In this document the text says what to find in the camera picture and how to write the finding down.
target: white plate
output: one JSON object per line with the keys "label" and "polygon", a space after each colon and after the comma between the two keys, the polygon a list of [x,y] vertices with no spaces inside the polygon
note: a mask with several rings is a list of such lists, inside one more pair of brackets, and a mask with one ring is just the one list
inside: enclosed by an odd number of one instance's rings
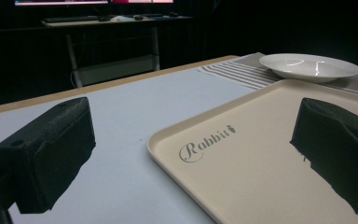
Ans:
{"label": "white plate", "polygon": [[309,54],[270,54],[260,62],[280,77],[313,83],[358,75],[358,66],[353,63]]}

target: monitor screen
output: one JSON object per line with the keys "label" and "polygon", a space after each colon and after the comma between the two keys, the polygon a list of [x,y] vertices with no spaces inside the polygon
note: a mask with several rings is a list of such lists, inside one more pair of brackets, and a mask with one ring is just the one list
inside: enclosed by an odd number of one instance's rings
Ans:
{"label": "monitor screen", "polygon": [[108,0],[15,0],[15,6],[82,6],[107,4]]}
{"label": "monitor screen", "polygon": [[111,0],[115,4],[130,4],[130,3],[173,3],[173,0]]}

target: desk leg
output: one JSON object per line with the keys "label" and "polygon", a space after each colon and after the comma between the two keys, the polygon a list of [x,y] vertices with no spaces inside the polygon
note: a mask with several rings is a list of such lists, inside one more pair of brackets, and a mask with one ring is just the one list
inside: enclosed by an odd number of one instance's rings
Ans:
{"label": "desk leg", "polygon": [[79,70],[77,69],[74,47],[72,45],[72,38],[70,35],[66,35],[66,45],[68,47],[69,57],[71,58],[72,72],[74,73],[76,87],[77,88],[83,87],[83,84],[80,79]]}
{"label": "desk leg", "polygon": [[158,52],[158,30],[157,27],[152,28],[152,46],[153,46],[153,69],[159,70],[159,52]]}

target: tray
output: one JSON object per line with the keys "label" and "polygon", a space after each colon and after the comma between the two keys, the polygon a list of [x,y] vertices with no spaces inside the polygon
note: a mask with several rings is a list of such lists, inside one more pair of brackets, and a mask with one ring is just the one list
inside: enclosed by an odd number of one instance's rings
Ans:
{"label": "tray", "polygon": [[358,115],[358,94],[284,79],[154,133],[149,155],[218,223],[357,223],[289,143],[301,99]]}

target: desk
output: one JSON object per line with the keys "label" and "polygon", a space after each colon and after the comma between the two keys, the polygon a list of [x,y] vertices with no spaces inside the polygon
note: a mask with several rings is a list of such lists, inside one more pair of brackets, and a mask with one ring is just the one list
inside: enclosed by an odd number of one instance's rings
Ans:
{"label": "desk", "polygon": [[[182,20],[182,19],[188,19],[188,17],[179,16],[175,18],[170,18],[164,16],[161,19],[144,18],[142,21],[76,21],[76,22],[57,22],[57,23],[42,22],[42,23],[45,24],[47,27],[68,27],[68,26],[70,27],[70,26],[83,26],[83,25],[99,26],[105,23],[128,24],[128,23],[136,23],[136,22],[142,23],[142,22],[159,21],[159,20],[174,21],[174,20]],[[83,87],[84,85],[95,84],[98,82],[102,82],[118,77],[126,77],[134,74],[144,73],[147,71],[158,71],[159,70],[158,28],[157,26],[152,26],[150,30],[151,30],[151,37],[152,37],[151,54],[128,59],[128,60],[123,60],[119,62],[94,65],[88,68],[79,68],[77,66],[72,37],[70,34],[65,35],[76,86],[80,88]]]}
{"label": "desk", "polygon": [[51,211],[21,215],[13,205],[14,223],[214,223],[154,163],[145,144],[158,130],[253,92],[199,70],[237,59],[228,56],[0,105],[2,141],[57,103],[87,96],[97,142]]}

